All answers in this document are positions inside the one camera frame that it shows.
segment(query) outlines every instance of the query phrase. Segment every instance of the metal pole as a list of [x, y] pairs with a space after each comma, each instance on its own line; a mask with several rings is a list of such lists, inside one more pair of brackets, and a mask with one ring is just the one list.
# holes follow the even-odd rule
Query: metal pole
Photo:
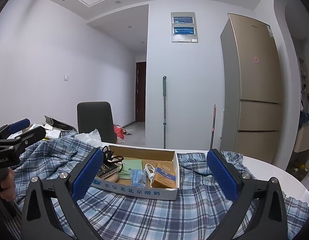
[[166, 148], [166, 125], [167, 125], [167, 119], [166, 119], [166, 96], [167, 96], [166, 79], [167, 79], [166, 76], [164, 76], [163, 79], [162, 79], [163, 91], [164, 91], [164, 149]]
[[211, 129], [211, 141], [210, 141], [210, 150], [213, 148], [213, 135], [214, 135], [214, 126], [216, 122], [216, 105], [213, 107], [213, 128]]

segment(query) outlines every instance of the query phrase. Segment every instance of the white table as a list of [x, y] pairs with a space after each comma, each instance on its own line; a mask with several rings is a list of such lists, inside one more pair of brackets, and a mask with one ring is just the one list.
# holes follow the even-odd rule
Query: white table
[[[116, 145], [116, 144], [103, 143], [103, 146], [105, 145]], [[122, 146], [132, 148], [142, 148], [127, 145]], [[173, 149], [156, 149], [156, 150], [168, 150], [168, 151], [171, 150], [181, 154], [199, 152], [207, 155], [207, 151], [198, 151], [198, 150], [173, 150]], [[269, 163], [265, 163], [263, 161], [259, 161], [257, 159], [253, 159], [246, 156], [243, 157], [243, 165], [246, 166], [257, 179], [268, 181], [271, 177], [276, 177], [279, 180], [281, 189], [286, 193], [287, 196], [294, 197], [295, 199], [307, 202], [309, 204], [309, 191], [300, 181], [298, 181], [295, 177], [293, 177], [289, 173]]]

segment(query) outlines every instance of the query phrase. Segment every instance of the plaid cloth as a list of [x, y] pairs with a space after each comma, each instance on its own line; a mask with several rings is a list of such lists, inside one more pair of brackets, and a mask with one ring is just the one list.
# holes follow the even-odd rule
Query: plaid cloth
[[[27, 148], [21, 163], [13, 167], [16, 177], [16, 203], [22, 210], [30, 179], [54, 179], [84, 160], [93, 148], [71, 138], [37, 143]], [[222, 152], [239, 172], [249, 172], [242, 165], [242, 155]], [[152, 200], [119, 195], [90, 187], [78, 205], [92, 226], [105, 239], [206, 239], [224, 218], [232, 202], [225, 199], [212, 176], [202, 153], [178, 154], [180, 163], [180, 189], [175, 201]], [[74, 236], [61, 208], [53, 199], [54, 207], [64, 231]], [[288, 215], [288, 236], [292, 239], [309, 217], [309, 205], [294, 198], [285, 198]], [[235, 236], [241, 235], [255, 208], [252, 202]], [[20, 216], [6, 221], [11, 232], [20, 238]]]

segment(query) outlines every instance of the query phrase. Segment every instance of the yellow package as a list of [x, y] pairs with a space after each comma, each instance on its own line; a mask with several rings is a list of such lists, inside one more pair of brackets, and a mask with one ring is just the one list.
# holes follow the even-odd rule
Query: yellow package
[[151, 185], [152, 187], [156, 188], [175, 188], [175, 172], [171, 171], [169, 168], [162, 164], [157, 164]]

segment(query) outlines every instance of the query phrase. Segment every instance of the human hand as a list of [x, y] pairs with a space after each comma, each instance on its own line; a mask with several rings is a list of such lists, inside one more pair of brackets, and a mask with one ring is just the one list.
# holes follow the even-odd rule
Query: human hand
[[0, 196], [8, 202], [16, 199], [16, 184], [14, 183], [14, 177], [15, 174], [13, 170], [8, 169], [7, 177], [0, 183], [3, 189]]

